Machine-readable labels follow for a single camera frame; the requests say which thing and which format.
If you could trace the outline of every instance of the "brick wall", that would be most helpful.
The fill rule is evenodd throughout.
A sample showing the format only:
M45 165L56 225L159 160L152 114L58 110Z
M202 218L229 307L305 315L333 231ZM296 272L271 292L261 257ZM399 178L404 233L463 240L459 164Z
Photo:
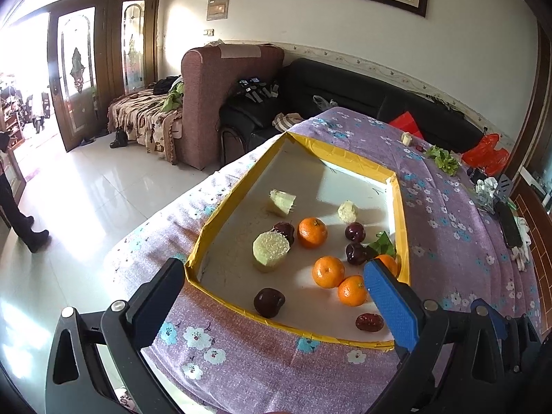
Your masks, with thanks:
M545 337L552 327L552 219L525 180L520 179L512 199L518 206L518 216L525 218L531 229L531 254L535 262L542 321L539 329Z

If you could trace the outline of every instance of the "yellow tape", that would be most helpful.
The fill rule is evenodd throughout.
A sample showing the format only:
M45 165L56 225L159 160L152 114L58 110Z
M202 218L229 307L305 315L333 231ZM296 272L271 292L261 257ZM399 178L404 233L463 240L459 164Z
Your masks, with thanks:
M388 170L387 168L382 167L364 157L358 156L350 151L327 144L320 140L308 138L292 132L285 132L284 134L282 134L282 136L277 141L275 141L269 149L267 149L267 151L260 157L257 163L255 163L255 165L253 165L253 167L232 188L228 196L220 203L215 212L211 215L209 220L203 226L199 234L199 238L196 241L195 246L186 263L187 281L189 281L192 286L195 286L208 296L218 301L220 304L223 304L225 307L235 311L236 313L241 314L242 316L246 316L249 319L253 319L265 325L279 328L281 330L298 334L299 336L303 336L305 338L314 339L316 341L350 345L352 347L366 347L378 349L381 351L392 350L393 341L349 341L347 339L338 339L331 336L321 336L312 332L300 330L298 328L288 327L271 319L265 319L258 314L246 311L243 308L230 304L229 302L221 299L220 297L206 290L203 286L201 286L200 282L198 281L199 268L213 240L216 238L220 229L223 227L228 218L232 215L236 207L238 207L239 203L245 197L253 184L257 181L257 179L260 177L266 167L270 164L278 151L280 151L285 141L298 143L303 146L308 152L321 160L333 163L339 167L374 179L383 184L385 184L387 180L390 179L391 188L393 191L393 210L395 218L395 247L397 249L397 261L401 269L398 276L398 281L410 284L410 263L408 259L408 240L406 235L405 214L402 207L401 190L396 174L393 171Z

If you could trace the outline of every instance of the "green cloth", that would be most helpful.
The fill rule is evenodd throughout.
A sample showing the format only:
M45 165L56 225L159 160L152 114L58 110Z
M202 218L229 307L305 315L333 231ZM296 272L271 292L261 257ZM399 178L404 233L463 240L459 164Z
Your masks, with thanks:
M162 112L170 112L171 110L182 107L182 98L184 96L184 83L179 82L167 95L163 104Z

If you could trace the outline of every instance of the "white tile floor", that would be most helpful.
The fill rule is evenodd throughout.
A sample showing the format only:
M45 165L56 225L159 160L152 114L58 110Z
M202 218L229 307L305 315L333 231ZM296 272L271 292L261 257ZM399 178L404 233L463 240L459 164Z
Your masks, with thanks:
M171 166L136 144L113 150L111 141L107 136L73 150L28 183L19 207L35 217L35 231L50 230L43 251L32 255L0 222L0 361L39 414L61 310L100 311L116 300L117 288L102 275L107 252L215 170ZM100 352L117 387L108 352Z

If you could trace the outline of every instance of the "cardboard box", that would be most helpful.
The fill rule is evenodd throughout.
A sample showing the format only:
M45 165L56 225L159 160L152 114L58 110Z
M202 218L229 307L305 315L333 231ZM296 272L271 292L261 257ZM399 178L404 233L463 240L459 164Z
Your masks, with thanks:
M270 189L297 196L286 219L266 213ZM337 208L346 199L359 207L358 221L366 226L364 244L385 229L395 242L398 280L410 284L408 241L401 191L396 174L376 163L325 142L286 132L274 142L233 187L201 230L186 264L187 280L224 306L275 328L317 341L383 350L393 348L387 328L378 333L356 329L363 312L377 312L375 304L348 307L337 299L337 289L318 287L310 270L314 261L333 255L345 263L346 275L362 274L362 267L346 262L346 225ZM252 243L280 221L293 225L307 217L321 218L328 240L319 249L304 249L296 241L285 262L263 274L253 263ZM255 311L253 299L263 287L274 287L286 303L273 319Z

